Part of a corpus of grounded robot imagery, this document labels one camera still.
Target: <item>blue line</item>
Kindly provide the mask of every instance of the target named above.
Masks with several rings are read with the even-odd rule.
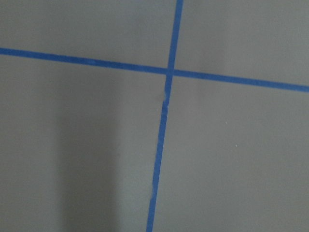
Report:
[[[170,99],[170,92],[171,92],[172,81],[173,81],[173,72],[174,72],[174,65],[175,65],[175,59],[176,59],[176,51],[177,51],[177,43],[178,43],[178,35],[179,35],[179,29],[180,29],[182,10],[183,10],[183,0],[177,0],[173,32],[172,32],[172,38],[170,42],[170,49],[169,49],[168,71],[167,71],[166,80],[165,80],[165,89],[164,89],[165,100],[163,101],[163,104],[162,104],[158,144],[156,147],[156,156],[155,156],[155,162],[154,162],[153,192],[152,192],[152,197],[149,202],[146,232],[152,232],[153,226],[154,226],[156,197],[157,197],[158,186],[159,186],[161,160],[162,160],[164,138],[165,138],[165,129],[166,129],[166,123],[167,123],[167,118],[168,118],[169,99]]]
[[[221,81],[221,82],[229,82],[229,83],[251,85],[251,86],[261,86],[261,87],[268,87],[268,88],[279,88],[279,89],[293,90],[293,91],[299,91],[299,92],[309,92],[309,86],[288,84],[288,83],[282,83],[282,82],[264,81],[264,80],[258,80],[258,79],[223,76],[223,75],[208,74],[208,73],[201,73],[201,72],[190,72],[190,71],[183,71],[183,70],[174,70],[174,75],[203,79],[203,80]]]
[[[99,67],[113,68],[113,69],[124,69],[124,70],[139,71],[139,72],[145,72],[145,73],[156,73],[156,74],[166,74],[167,73],[166,68],[104,61],[104,60],[99,60],[99,59],[70,57],[70,56],[55,55],[55,54],[48,54],[48,53],[41,53],[41,52],[30,52],[30,51],[1,48],[1,47],[0,47],[0,54],[15,56],[15,57],[26,57],[26,58],[34,58],[34,59],[60,61],[60,62],[73,63],[73,64],[99,66]]]

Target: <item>gray floor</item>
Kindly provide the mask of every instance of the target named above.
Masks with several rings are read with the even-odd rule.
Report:
[[[167,67],[175,0],[4,1],[0,47]],[[184,1],[176,69],[309,85],[305,1]],[[165,76],[0,56],[0,230],[145,231]],[[174,77],[154,232],[307,232],[309,95]]]

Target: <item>horizontal blue line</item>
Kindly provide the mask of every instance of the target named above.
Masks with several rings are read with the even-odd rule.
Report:
[[[52,61],[59,61],[59,62],[66,62],[66,63],[73,63],[73,64],[99,66],[99,67],[113,68],[113,69],[124,69],[124,70],[139,71],[139,72],[145,72],[145,73],[166,74],[167,72],[166,68],[119,63],[119,62],[113,62],[113,61],[104,61],[104,60],[99,60],[99,59],[70,57],[70,56],[55,55],[55,54],[48,54],[48,53],[41,53],[41,52],[30,52],[30,51],[16,50],[16,49],[9,49],[9,48],[0,48],[0,54],[16,56],[16,57],[52,60]]]
[[[156,73],[156,74],[167,74],[168,73],[168,69],[166,68],[120,63],[120,62],[113,62],[113,61],[104,61],[104,60],[99,60],[99,59],[70,57],[70,56],[55,55],[55,54],[48,54],[48,53],[41,53],[41,52],[31,52],[31,51],[16,50],[16,49],[1,48],[1,47],[0,47],[0,55],[9,55],[9,56],[15,56],[15,57],[25,57],[25,58],[34,58],[34,59],[44,59],[44,60],[52,60],[52,61],[59,61],[59,62],[66,62],[66,63],[99,66],[99,67],[105,67],[105,68],[131,70],[131,71],[138,71],[138,72],[145,72],[145,73]],[[295,85],[295,84],[289,84],[289,83],[264,81],[264,80],[242,78],[242,77],[224,76],[224,75],[217,75],[217,74],[210,74],[210,73],[203,73],[203,72],[201,73],[201,72],[192,72],[192,71],[185,71],[185,70],[174,70],[174,75],[202,79],[202,80],[212,80],[212,81],[229,82],[229,83],[251,85],[251,86],[278,88],[278,89],[285,89],[285,90],[292,90],[292,91],[299,91],[299,92],[309,92],[309,86],[304,86],[304,85]]]
[[[223,76],[223,75],[201,73],[201,72],[191,72],[191,71],[184,71],[184,70],[174,70],[174,75],[202,79],[202,80],[221,81],[221,82],[229,82],[229,83],[243,84],[243,85],[250,85],[250,86],[261,86],[261,87],[268,87],[268,88],[293,90],[293,91],[299,91],[299,92],[309,92],[309,86],[288,84],[288,83],[283,83],[283,82],[264,81],[264,80],[258,80],[258,79]]]

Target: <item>blue grid line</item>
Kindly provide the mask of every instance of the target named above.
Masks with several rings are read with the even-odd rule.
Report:
[[[163,104],[162,104],[158,143],[156,147],[156,155],[155,155],[155,162],[154,162],[153,191],[152,191],[151,199],[149,201],[146,232],[152,232],[153,226],[154,226],[156,197],[157,197],[158,186],[159,186],[161,161],[162,161],[164,138],[165,138],[165,129],[166,129],[166,123],[168,119],[169,99],[170,99],[170,92],[171,92],[171,87],[172,87],[172,82],[173,82],[173,73],[174,73],[182,10],[183,10],[183,0],[177,0],[174,23],[173,23],[173,32],[172,32],[172,38],[171,38],[170,48],[169,48],[169,62],[168,62],[168,69],[166,73],[166,80],[165,80],[165,87],[164,87],[165,100],[163,101]]]
[[[49,54],[49,53],[32,52],[32,51],[1,48],[1,47],[0,47],[0,55],[51,60],[51,61],[58,61],[58,62],[65,62],[65,63],[98,66],[98,67],[104,67],[104,68],[138,71],[138,72],[144,72],[144,73],[167,74],[169,71],[167,68],[160,68],[160,67],[154,67],[154,66],[129,64],[129,63],[105,61],[105,60],[100,60],[100,59],[72,57],[72,56],[64,56],[64,55],[55,55],[55,54]],[[203,72],[202,73],[192,72],[192,71],[176,70],[176,69],[173,71],[173,73],[174,73],[174,76],[181,76],[181,77],[188,77],[188,78],[195,78],[195,79],[202,79],[202,80],[212,80],[212,81],[228,82],[228,83],[241,84],[241,85],[260,86],[260,87],[267,87],[267,88],[278,88],[278,89],[298,91],[298,92],[309,92],[309,86],[306,86],[306,85],[296,85],[296,84],[283,83],[283,82],[265,81],[265,80],[259,80],[259,79],[234,77],[234,76],[218,75],[218,74],[203,73]]]

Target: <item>vertical blue line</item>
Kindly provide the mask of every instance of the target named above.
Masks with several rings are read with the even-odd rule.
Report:
[[[174,17],[173,32],[172,32],[172,38],[171,38],[170,48],[169,48],[168,71],[167,71],[167,75],[166,75],[165,88],[164,88],[165,100],[163,101],[163,104],[162,104],[159,135],[158,135],[158,144],[157,144],[157,147],[156,147],[156,156],[155,156],[155,162],[154,162],[153,192],[152,192],[152,196],[151,196],[151,199],[150,199],[150,202],[149,202],[149,211],[148,211],[146,232],[152,232],[153,226],[154,226],[155,204],[156,204],[156,197],[157,197],[157,193],[158,193],[161,160],[162,160],[164,137],[165,137],[165,129],[166,129],[166,123],[167,123],[167,118],[168,118],[169,99],[170,99],[170,92],[171,92],[172,81],[173,81],[173,73],[174,73],[177,42],[178,42],[178,35],[179,35],[179,28],[180,28],[182,10],[183,10],[183,0],[177,0],[175,17]]]

